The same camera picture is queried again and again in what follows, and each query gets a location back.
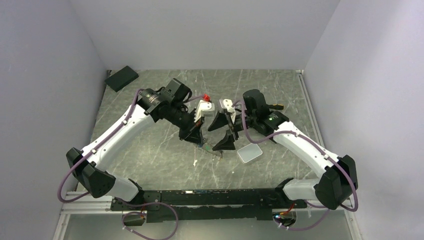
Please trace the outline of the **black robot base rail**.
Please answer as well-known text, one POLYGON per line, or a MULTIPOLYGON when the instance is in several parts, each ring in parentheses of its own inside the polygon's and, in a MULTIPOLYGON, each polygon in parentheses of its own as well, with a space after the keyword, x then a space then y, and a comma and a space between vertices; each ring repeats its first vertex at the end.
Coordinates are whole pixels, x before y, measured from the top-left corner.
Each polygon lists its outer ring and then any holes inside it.
POLYGON ((124 204, 116 197, 116 212, 146 211, 148 223, 183 220, 256 219, 267 221, 274 213, 305 209, 303 200, 290 200, 279 188, 146 190, 141 201, 124 204))

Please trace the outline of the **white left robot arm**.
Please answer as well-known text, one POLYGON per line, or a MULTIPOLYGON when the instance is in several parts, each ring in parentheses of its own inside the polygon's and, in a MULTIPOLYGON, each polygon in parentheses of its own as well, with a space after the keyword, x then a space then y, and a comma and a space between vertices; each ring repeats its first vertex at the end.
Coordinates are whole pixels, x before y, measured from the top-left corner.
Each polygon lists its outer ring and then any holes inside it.
POLYGON ((131 210, 139 209, 145 202, 143 188, 134 180, 109 173, 109 166, 126 144, 163 119, 178 127, 180 140, 202 146, 204 115, 215 106, 206 94, 196 99, 197 107, 188 111, 186 104, 195 98, 176 78, 158 90, 138 89, 128 109, 109 129, 81 150, 73 147, 66 153, 67 175, 74 176, 93 198, 112 196, 131 210))

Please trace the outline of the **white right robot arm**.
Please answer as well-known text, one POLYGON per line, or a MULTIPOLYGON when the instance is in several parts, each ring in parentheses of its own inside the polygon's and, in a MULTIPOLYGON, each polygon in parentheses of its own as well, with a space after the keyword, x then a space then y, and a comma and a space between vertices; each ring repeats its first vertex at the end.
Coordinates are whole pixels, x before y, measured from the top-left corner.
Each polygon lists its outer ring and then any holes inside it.
POLYGON ((356 163, 352 157, 343 157, 325 149, 305 135, 282 113, 282 104, 268 104, 258 89, 251 89, 241 100, 219 100, 218 111, 208 127, 212 132, 228 126, 225 137, 214 151, 233 151, 239 133, 244 132, 251 147, 267 140, 282 145, 299 157, 315 173, 315 179, 290 179, 275 194, 276 203, 289 207, 295 200, 318 201, 321 208, 339 207, 350 212, 359 208, 356 163))

